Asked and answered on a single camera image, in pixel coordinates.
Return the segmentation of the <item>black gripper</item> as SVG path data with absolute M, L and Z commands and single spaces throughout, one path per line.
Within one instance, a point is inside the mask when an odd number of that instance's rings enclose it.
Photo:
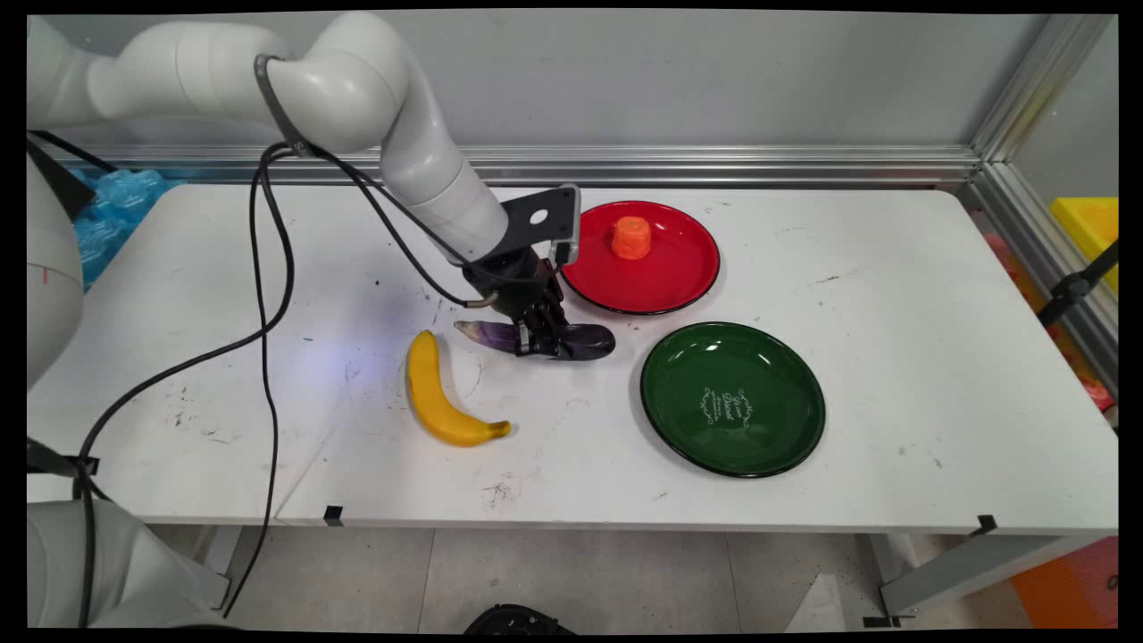
M 515 325 L 515 355 L 547 355 L 572 361 L 563 343 L 569 322 L 558 272 L 534 249 L 501 254 L 463 270 L 470 286 L 483 297 L 496 296 L 490 308 Z

